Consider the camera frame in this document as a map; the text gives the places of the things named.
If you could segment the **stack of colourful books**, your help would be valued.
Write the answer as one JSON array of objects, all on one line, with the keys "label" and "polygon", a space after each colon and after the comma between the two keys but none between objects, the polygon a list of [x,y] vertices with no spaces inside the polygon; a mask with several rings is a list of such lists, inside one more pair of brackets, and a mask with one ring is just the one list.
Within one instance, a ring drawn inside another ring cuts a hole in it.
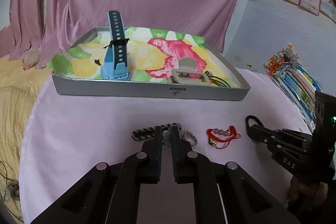
[{"label": "stack of colourful books", "polygon": [[315,93],[319,83],[302,66],[299,55],[290,43],[264,63],[264,69],[275,84],[288,96],[310,130],[315,128]]}]

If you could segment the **pink table cloth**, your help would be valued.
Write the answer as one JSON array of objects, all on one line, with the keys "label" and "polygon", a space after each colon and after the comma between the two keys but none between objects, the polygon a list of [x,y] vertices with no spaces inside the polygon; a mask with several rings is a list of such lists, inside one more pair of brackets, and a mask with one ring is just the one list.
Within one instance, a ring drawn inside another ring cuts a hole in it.
[{"label": "pink table cloth", "polygon": [[242,101],[79,97],[57,94],[52,79],[43,85],[28,119],[19,165],[23,220],[41,212],[95,164],[115,164],[141,149],[136,129],[176,122],[192,133],[198,152],[210,160],[234,161],[280,202],[291,175],[271,159],[262,143],[246,134],[254,115],[267,128],[309,132],[290,99],[267,76],[240,70],[250,91]]}]

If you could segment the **grey cardboard tray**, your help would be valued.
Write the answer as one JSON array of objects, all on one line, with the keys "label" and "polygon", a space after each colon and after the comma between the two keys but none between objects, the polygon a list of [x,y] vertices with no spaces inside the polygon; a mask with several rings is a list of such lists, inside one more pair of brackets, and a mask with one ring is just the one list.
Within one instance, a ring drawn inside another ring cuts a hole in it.
[{"label": "grey cardboard tray", "polygon": [[[79,39],[73,47],[87,42],[99,31],[109,31],[106,27],[94,28]],[[182,85],[142,82],[142,81],[118,81],[95,79],[75,79],[65,77],[52,72],[52,79],[56,91],[60,95],[69,96],[112,96],[112,97],[147,97],[147,98],[173,98],[193,100],[218,100],[218,101],[241,101],[250,90],[249,83],[244,77],[226,60],[206,43],[206,48],[220,61],[221,65],[234,82],[240,84],[238,88],[222,87],[221,81],[217,81],[209,72],[204,72],[211,80],[210,86]]]}]

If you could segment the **blue smart watch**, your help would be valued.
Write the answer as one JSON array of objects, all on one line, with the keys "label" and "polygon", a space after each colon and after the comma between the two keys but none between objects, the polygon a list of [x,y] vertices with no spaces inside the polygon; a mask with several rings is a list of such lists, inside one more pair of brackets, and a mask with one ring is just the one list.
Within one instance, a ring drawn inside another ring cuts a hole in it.
[{"label": "blue smart watch", "polygon": [[129,79],[127,42],[122,17],[119,11],[108,11],[111,40],[106,48],[103,65],[100,69],[104,80],[127,81]]}]

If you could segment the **floral watercolour tray liner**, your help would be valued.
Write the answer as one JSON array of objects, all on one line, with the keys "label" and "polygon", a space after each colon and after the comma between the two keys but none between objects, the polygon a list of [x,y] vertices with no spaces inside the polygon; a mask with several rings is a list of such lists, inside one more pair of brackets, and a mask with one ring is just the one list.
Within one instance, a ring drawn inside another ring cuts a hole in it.
[{"label": "floral watercolour tray liner", "polygon": [[[201,36],[144,27],[130,27],[125,34],[129,38],[127,66],[131,81],[165,83],[171,70],[179,67],[178,61],[189,57],[197,61],[197,72],[209,72],[222,87],[240,87],[206,48]],[[48,66],[65,77],[100,80],[109,43],[109,31],[99,31],[87,42],[52,57]]]}]

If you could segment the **yellow bed blanket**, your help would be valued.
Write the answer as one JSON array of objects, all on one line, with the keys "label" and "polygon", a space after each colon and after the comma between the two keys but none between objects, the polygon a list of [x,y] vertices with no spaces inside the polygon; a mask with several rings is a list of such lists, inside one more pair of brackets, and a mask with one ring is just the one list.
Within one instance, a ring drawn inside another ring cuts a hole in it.
[{"label": "yellow bed blanket", "polygon": [[1,201],[15,223],[23,217],[18,198],[11,197],[9,186],[19,178],[21,142],[27,120],[51,69],[30,68],[20,60],[1,58]]}]

